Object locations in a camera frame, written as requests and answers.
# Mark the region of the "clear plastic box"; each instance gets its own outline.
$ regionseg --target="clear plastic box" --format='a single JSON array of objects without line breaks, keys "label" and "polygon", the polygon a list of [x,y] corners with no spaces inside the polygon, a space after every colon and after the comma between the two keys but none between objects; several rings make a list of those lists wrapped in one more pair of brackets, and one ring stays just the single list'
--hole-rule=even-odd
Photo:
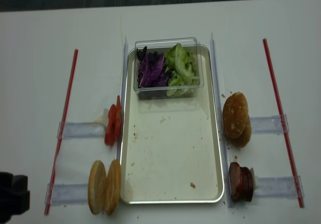
[{"label": "clear plastic box", "polygon": [[[147,47],[146,54],[154,53],[157,51],[159,54],[164,53],[172,49],[177,44],[181,44],[182,48],[189,53],[193,53],[194,64],[193,80],[185,80],[185,85],[179,86],[162,86],[162,87],[140,87],[139,86],[139,72],[138,68],[140,60],[138,59],[137,52],[142,51],[144,47]],[[196,38],[180,38],[180,39],[167,39],[167,40],[155,40],[155,41],[140,41],[135,44],[135,67],[134,67],[134,82],[133,88],[137,94],[138,99],[156,99],[156,98],[173,98],[173,97],[193,97],[197,94],[197,89],[204,85],[202,76],[202,59],[200,55],[200,45]]]}]

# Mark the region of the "black object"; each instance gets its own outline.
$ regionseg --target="black object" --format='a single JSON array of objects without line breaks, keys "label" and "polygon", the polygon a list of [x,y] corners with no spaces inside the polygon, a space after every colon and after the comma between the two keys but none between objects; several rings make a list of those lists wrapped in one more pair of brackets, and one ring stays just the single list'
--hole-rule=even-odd
[{"label": "black object", "polygon": [[30,208],[28,177],[0,172],[0,223],[6,223],[12,215],[20,215]]}]

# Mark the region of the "silver tray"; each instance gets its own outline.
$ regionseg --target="silver tray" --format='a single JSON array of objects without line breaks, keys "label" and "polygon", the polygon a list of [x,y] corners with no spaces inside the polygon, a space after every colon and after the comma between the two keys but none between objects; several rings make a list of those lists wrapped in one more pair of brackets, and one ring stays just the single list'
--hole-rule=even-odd
[{"label": "silver tray", "polygon": [[128,55],[119,152],[125,203],[210,203],[224,194],[210,54],[200,49],[204,86],[186,98],[138,100],[134,50]]}]

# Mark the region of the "salad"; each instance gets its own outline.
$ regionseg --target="salad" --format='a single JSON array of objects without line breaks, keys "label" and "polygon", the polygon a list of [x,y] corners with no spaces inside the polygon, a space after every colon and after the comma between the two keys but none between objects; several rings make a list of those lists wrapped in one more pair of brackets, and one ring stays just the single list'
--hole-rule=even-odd
[{"label": "salad", "polygon": [[[147,53],[147,47],[137,51],[138,87],[196,85],[199,83],[197,64],[192,51],[185,51],[180,43],[165,53]],[[193,95],[195,89],[169,89],[167,96]]]}]

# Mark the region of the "red straw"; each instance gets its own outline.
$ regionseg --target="red straw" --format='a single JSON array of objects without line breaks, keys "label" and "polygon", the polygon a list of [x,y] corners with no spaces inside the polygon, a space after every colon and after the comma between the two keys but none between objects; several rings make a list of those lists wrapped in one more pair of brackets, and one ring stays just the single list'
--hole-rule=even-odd
[{"label": "red straw", "polygon": [[[61,136],[61,134],[62,134],[62,132],[64,130],[64,126],[65,126],[65,122],[66,122],[69,99],[70,99],[70,93],[71,93],[71,87],[72,87],[72,82],[74,80],[74,75],[75,75],[77,56],[78,56],[78,49],[75,49],[74,60],[72,62],[72,67],[71,67],[71,72],[70,72],[70,78],[69,78],[69,84],[68,84],[68,89],[67,89],[67,95],[66,95],[66,100],[65,100],[64,111],[63,111],[62,118],[61,118],[61,128],[60,128],[60,132],[59,132],[59,137]],[[58,156],[58,153],[59,153],[59,150],[60,150],[61,142],[62,142],[62,139],[58,138],[56,154],[55,154],[55,159],[54,159],[54,165],[52,167],[52,172],[51,172],[49,196],[48,196],[47,203],[46,203],[45,215],[49,214],[50,201],[51,201],[51,196],[52,196],[52,189],[53,189],[53,186],[54,186],[54,183],[55,183],[56,160],[57,160],[57,156]]]},{"label": "red straw", "polygon": [[285,126],[284,112],[283,112],[283,108],[282,108],[282,105],[281,105],[281,99],[280,99],[279,91],[278,91],[277,85],[276,85],[275,75],[274,75],[272,61],[271,61],[271,57],[270,57],[270,51],[269,51],[269,48],[267,46],[266,39],[263,39],[263,45],[264,45],[265,55],[266,55],[266,59],[267,59],[267,64],[268,64],[269,70],[270,70],[270,75],[271,75],[271,80],[272,80],[272,84],[273,84],[273,89],[274,89],[275,99],[276,99],[276,103],[277,103],[277,108],[279,110],[279,114],[280,114],[281,122],[282,122],[282,126],[283,126],[283,133],[284,133],[287,153],[289,155],[292,175],[293,175],[294,183],[295,183],[295,187],[296,187],[297,200],[299,202],[299,207],[300,208],[304,208],[303,196],[302,196],[301,188],[300,188],[300,185],[299,185],[299,180],[298,180],[298,175],[297,175],[297,171],[296,171],[296,167],[295,167],[294,157],[293,157],[293,154],[292,154],[290,138],[289,138],[288,132],[285,131],[286,130],[286,126]]}]

